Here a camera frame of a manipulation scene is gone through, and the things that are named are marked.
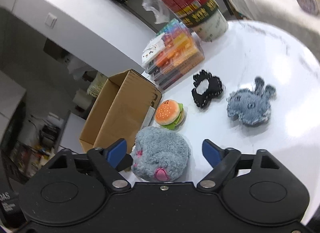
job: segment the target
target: screw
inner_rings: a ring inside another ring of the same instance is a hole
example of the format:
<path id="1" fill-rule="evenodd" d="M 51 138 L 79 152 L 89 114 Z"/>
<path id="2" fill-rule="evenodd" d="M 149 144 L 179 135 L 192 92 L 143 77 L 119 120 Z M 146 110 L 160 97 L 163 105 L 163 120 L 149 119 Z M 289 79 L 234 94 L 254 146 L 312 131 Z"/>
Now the screw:
<path id="1" fill-rule="evenodd" d="M 212 180 L 203 180 L 203 181 L 200 181 L 200 186 L 202 188 L 213 188 L 214 186 L 216 185 L 216 183 Z"/>
<path id="2" fill-rule="evenodd" d="M 124 188 L 128 185 L 128 182 L 125 181 L 125 180 L 115 180 L 112 185 L 115 187 L 115 188 Z"/>
<path id="3" fill-rule="evenodd" d="M 160 190 L 163 190 L 163 191 L 166 191 L 166 190 L 168 190 L 168 189 L 169 189 L 168 186 L 161 186 L 161 187 L 160 187 Z"/>

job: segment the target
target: gray plush toy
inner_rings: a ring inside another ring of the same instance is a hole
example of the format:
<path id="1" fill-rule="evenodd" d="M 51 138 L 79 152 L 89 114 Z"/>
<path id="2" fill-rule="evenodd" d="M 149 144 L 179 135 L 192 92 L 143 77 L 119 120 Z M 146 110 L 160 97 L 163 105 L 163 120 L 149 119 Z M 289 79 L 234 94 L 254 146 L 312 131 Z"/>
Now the gray plush toy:
<path id="1" fill-rule="evenodd" d="M 132 172 L 150 182 L 171 182 L 182 175 L 190 149 L 174 131 L 148 126 L 136 136 Z"/>
<path id="2" fill-rule="evenodd" d="M 238 116 L 239 120 L 247 125 L 255 125 L 267 121 L 271 115 L 269 99 L 274 95 L 276 89 L 267 85 L 261 77 L 254 79 L 255 91 L 240 89 L 230 94 L 227 99 L 227 112 L 229 117 Z"/>

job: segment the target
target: plush hamburger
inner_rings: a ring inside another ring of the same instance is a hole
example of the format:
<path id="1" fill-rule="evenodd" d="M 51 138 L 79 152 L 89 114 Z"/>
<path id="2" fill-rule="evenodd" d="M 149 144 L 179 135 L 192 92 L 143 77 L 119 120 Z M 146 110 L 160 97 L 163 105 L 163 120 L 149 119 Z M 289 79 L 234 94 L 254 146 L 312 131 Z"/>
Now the plush hamburger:
<path id="1" fill-rule="evenodd" d="M 175 100 L 164 101 L 158 107 L 155 115 L 155 121 L 169 130 L 173 130 L 183 119 L 183 104 L 179 104 Z"/>

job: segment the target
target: white wall switch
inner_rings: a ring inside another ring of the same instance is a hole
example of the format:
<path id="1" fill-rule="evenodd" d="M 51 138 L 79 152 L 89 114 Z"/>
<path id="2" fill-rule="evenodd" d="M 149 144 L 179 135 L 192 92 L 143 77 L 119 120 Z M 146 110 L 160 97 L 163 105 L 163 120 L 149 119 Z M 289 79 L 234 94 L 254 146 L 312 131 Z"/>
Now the white wall switch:
<path id="1" fill-rule="evenodd" d="M 57 21 L 57 17 L 49 13 L 47 16 L 47 19 L 45 20 L 45 24 L 49 26 L 51 29 L 53 29 L 56 21 Z"/>

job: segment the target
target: brown box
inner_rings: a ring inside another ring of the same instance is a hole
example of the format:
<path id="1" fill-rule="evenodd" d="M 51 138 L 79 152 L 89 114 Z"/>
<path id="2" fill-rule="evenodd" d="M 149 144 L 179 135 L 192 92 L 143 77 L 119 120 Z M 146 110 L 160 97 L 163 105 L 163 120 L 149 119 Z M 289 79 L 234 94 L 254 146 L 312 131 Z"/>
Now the brown box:
<path id="1" fill-rule="evenodd" d="M 109 77 L 80 134 L 84 152 L 124 138 L 130 153 L 144 119 L 153 116 L 150 107 L 156 109 L 160 100 L 155 85 L 133 69 Z"/>

